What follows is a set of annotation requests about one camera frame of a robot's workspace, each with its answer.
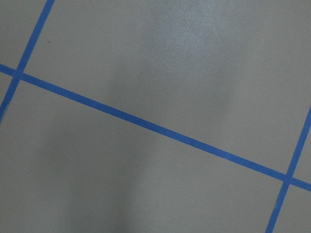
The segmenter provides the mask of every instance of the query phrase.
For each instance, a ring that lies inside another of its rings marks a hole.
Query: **floor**
[[[311,231],[311,2],[0,2],[0,231]]]

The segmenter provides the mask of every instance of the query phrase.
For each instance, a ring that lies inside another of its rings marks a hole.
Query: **diagonal blue line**
[[[7,66],[5,66],[5,65],[0,64],[0,72],[3,72],[3,73],[8,74],[8,75],[11,75],[12,73],[14,73],[14,69],[12,69],[12,68],[10,68],[10,67],[7,67]],[[58,87],[58,86],[54,85],[54,84],[48,83],[48,82],[46,82],[46,81],[43,81],[43,80],[41,80],[41,79],[35,78],[35,77],[30,76],[30,75],[27,75],[27,74],[23,74],[22,77],[21,77],[21,79],[24,80],[24,81],[26,81],[26,82],[28,82],[28,83],[30,83],[30,84],[36,85],[36,86],[38,86],[38,87],[40,87],[40,88],[46,89],[46,90],[48,90],[48,91],[51,91],[51,92],[53,92],[53,93],[56,93],[56,94],[58,94],[58,95],[61,95],[61,96],[63,96],[63,97],[66,97],[66,98],[71,99],[71,100],[74,100],[74,101],[77,101],[77,100],[75,99],[75,97],[72,97],[72,98],[71,98],[70,95],[73,95],[73,96],[76,96],[76,97],[82,98],[82,99],[85,98],[85,99],[87,99],[88,101],[94,101],[94,100],[88,99],[88,98],[86,98],[86,97],[83,97],[83,96],[78,95],[78,94],[76,94],[76,93],[73,93],[73,92],[71,92],[71,91],[65,90],[65,89],[63,89],[63,88],[61,88],[61,87]],[[80,102],[80,103],[82,103],[82,104],[84,104],[84,105],[87,105],[87,104],[84,103],[83,101],[77,101],[77,102]],[[271,173],[272,175],[270,175],[271,177],[276,178],[276,179],[281,180],[281,181],[284,180],[285,174],[280,173],[280,172],[277,172],[277,171],[274,171],[274,172],[276,172],[276,173],[273,173],[273,172],[272,172],[272,173]],[[291,184],[294,185],[294,186],[297,186],[297,187],[299,187],[299,188],[302,188],[302,189],[305,189],[305,190],[311,192],[311,184],[310,184],[310,183],[307,183],[307,182],[301,181],[301,180],[299,180],[299,179],[293,178],[292,181],[291,181]]]
[[[133,115],[128,114],[126,112],[120,111],[118,109],[115,109],[115,108],[110,107],[108,105],[105,105],[103,103],[97,102],[95,100],[81,96],[81,95],[76,94],[74,92],[68,91],[64,88],[61,88],[61,87],[56,86],[54,84],[48,83],[48,82],[43,81],[41,79],[35,78],[33,76],[23,74],[21,77],[21,80],[26,81],[28,83],[31,83],[33,85],[36,85],[38,87],[41,87],[43,89],[46,89],[48,91],[51,91],[53,93],[56,93],[60,96],[63,96],[63,97],[66,97],[68,99],[74,100],[76,102],[82,103],[82,104],[87,105],[91,108],[94,108],[94,109],[97,109],[99,111],[108,113],[112,116],[126,120],[128,122],[133,123],[133,124],[139,125],[139,126],[144,127],[148,130],[151,130],[153,132],[156,132],[156,133],[159,133],[161,135],[170,137],[176,141],[185,143],[185,144],[190,145],[192,147],[195,147],[195,148],[198,148],[200,150],[206,151],[208,153],[214,154],[218,157],[232,161],[236,164],[245,166],[245,167],[250,168],[252,170],[255,170],[255,171],[258,171],[258,172],[263,173],[265,175],[271,176],[271,177],[276,178],[278,180],[283,180],[285,177],[285,175],[283,173],[280,173],[278,171],[275,171],[275,170],[270,169],[268,167],[265,167],[263,165],[254,163],[250,160],[236,156],[232,153],[218,149],[216,147],[213,147],[213,146],[208,145],[206,143],[200,142],[200,141],[195,140],[193,138],[187,137],[185,135],[182,135],[182,134],[177,133],[175,131],[169,130],[169,129],[164,128],[162,126],[156,125],[154,123],[151,123],[149,121],[141,119],[137,116],[133,116]]]
[[[266,233],[272,233],[273,229],[274,229],[274,227],[276,225],[277,217],[278,217],[278,215],[279,215],[279,213],[281,211],[281,208],[282,208],[284,199],[286,197],[288,188],[289,188],[289,186],[290,186],[290,184],[292,182],[293,175],[294,175],[296,166],[297,166],[298,161],[299,161],[299,157],[301,155],[303,146],[304,146],[304,144],[306,142],[306,139],[307,139],[307,136],[308,136],[308,133],[309,133],[309,130],[310,130],[310,125],[311,125],[311,107],[309,109],[309,112],[308,112],[305,124],[304,124],[304,126],[302,128],[299,140],[297,142],[296,149],[294,151],[291,163],[290,163],[290,165],[288,167],[288,170],[287,170],[285,179],[283,181],[283,185],[281,187],[280,193],[279,193],[279,195],[277,197],[276,205],[274,207],[274,210],[271,213],[271,217],[270,217],[267,229],[266,229]]]
[[[4,112],[6,110],[6,108],[8,107],[8,105],[10,104],[13,95],[16,91],[16,88],[18,86],[19,83],[19,79],[22,75],[22,73],[24,72],[24,69],[29,61],[29,58],[34,50],[35,44],[40,36],[40,33],[42,31],[42,28],[44,26],[44,23],[46,21],[46,19],[48,18],[48,15],[51,11],[51,8],[53,6],[54,0],[47,0],[43,10],[40,14],[40,17],[35,25],[35,28],[29,38],[29,41],[27,43],[27,46],[25,48],[25,51],[19,61],[19,64],[17,66],[17,69],[15,70],[15,72],[13,73],[13,78],[11,80],[11,83],[8,87],[7,92],[5,93],[4,99],[2,101],[2,104],[0,106],[0,122],[3,118]]]

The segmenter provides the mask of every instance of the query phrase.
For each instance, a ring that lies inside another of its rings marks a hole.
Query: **gray tile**
[[[2,103],[5,93],[10,85],[11,78],[11,76],[0,72],[0,104]]]
[[[307,137],[294,177],[311,183],[311,133]]]
[[[285,173],[311,99],[310,9],[56,1],[26,71]]]
[[[1,232],[262,233],[281,182],[20,82]]]
[[[306,233],[311,228],[311,192],[290,186],[275,233]]]
[[[17,67],[44,3],[44,0],[0,1],[1,64]]]

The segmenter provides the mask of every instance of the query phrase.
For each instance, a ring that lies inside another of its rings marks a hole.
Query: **gray floor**
[[[1,64],[17,67],[44,2],[0,2]],[[286,173],[310,22],[309,1],[56,1],[25,73]],[[282,185],[25,82],[0,150],[2,232],[262,233]],[[309,137],[309,183],[310,153]],[[274,232],[309,232],[310,198],[290,186]]]

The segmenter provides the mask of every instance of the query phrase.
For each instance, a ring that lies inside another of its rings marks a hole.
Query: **blue grid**
[[[32,35],[28,41],[28,44],[25,48],[25,51],[20,59],[20,62],[18,64],[17,69],[13,69],[10,67],[7,67],[5,65],[0,64],[0,72],[7,74],[9,76],[12,76],[11,83],[8,87],[8,90],[5,94],[5,97],[2,101],[2,104],[0,106],[0,123],[3,118],[3,115],[5,113],[6,108],[8,107],[10,101],[12,100],[14,93],[16,91],[16,88],[18,86],[18,83],[20,80],[23,80],[27,83],[33,84],[35,86],[38,86],[40,88],[46,89],[48,91],[51,91],[55,94],[58,94],[60,96],[66,97],[70,100],[79,102],[81,104],[84,104],[86,106],[89,106],[91,108],[97,109],[99,111],[102,111],[104,113],[110,114],[112,116],[118,117],[120,119],[123,119],[125,121],[131,122],[133,124],[136,124],[138,126],[144,127],[148,130],[151,130],[153,132],[159,133],[161,135],[170,137],[176,141],[185,143],[189,146],[192,146],[194,148],[197,148],[199,150],[203,150],[205,152],[211,153],[213,155],[216,155],[218,157],[224,158],[226,160],[232,161],[236,164],[239,164],[241,166],[247,167],[249,169],[252,169],[254,171],[260,172],[262,174],[265,174],[267,176],[273,177],[275,179],[278,179],[280,181],[283,181],[282,187],[280,189],[278,198],[276,200],[275,207],[271,213],[270,220],[268,222],[266,233],[272,233],[278,218],[278,215],[280,213],[280,210],[282,208],[283,202],[285,200],[287,191],[289,189],[290,185],[294,185],[297,187],[300,187],[302,189],[305,189],[307,191],[311,192],[311,184],[304,182],[302,180],[294,178],[294,172],[297,166],[297,163],[299,161],[301,152],[303,150],[305,141],[307,139],[310,126],[311,126],[311,107],[309,109],[308,115],[306,117],[303,129],[301,131],[298,143],[296,145],[292,160],[290,162],[289,168],[287,170],[286,174],[283,174],[281,172],[278,172],[276,170],[273,170],[271,168],[268,168],[266,166],[257,164],[255,162],[252,162],[250,160],[244,159],[242,157],[239,157],[237,155],[234,155],[232,153],[229,153],[227,151],[218,149],[216,147],[213,147],[211,145],[208,145],[204,142],[200,142],[196,139],[187,137],[183,134],[177,133],[175,131],[172,131],[170,129],[164,128],[160,125],[156,125],[154,123],[151,123],[149,121],[146,121],[142,118],[136,117],[134,115],[128,114],[126,112],[120,111],[116,108],[110,107],[108,105],[105,105],[103,103],[97,102],[95,100],[89,99],[87,97],[84,97],[82,95],[76,94],[74,92],[68,91],[64,88],[61,88],[59,86],[56,86],[52,83],[43,81],[41,79],[38,79],[36,77],[33,77],[31,75],[25,74],[24,69],[29,61],[29,58],[33,52],[33,49],[36,45],[36,42],[40,36],[40,33],[42,31],[42,28],[48,18],[48,15],[52,9],[52,6],[54,4],[54,0],[47,0],[43,10],[41,12],[41,15],[35,25],[35,28],[32,32]]]

